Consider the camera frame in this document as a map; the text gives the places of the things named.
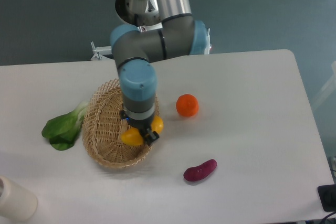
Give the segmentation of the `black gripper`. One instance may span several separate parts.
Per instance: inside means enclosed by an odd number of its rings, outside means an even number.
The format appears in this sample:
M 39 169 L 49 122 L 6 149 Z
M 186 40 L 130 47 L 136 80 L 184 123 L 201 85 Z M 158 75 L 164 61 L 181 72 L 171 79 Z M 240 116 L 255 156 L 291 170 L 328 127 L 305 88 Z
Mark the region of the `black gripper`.
M 151 146 L 160 138 L 159 134 L 152 130 L 151 124 L 154 120 L 154 116 L 155 113 L 152 110 L 142 113 L 136 113 L 128 110 L 120 111 L 120 118 L 122 120 L 126 120 L 131 127 L 139 130 L 139 133 L 147 146 Z

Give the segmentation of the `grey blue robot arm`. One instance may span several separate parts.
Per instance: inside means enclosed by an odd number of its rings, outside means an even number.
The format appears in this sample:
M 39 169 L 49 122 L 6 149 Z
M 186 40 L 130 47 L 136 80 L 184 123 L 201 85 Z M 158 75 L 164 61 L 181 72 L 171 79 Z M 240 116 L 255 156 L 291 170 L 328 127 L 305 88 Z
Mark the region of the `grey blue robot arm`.
M 189 0 L 116 0 L 123 24 L 110 35 L 123 104 L 121 118 L 137 129 L 141 143 L 159 138 L 152 127 L 157 77 L 153 62 L 208 54 L 209 29 L 193 18 Z

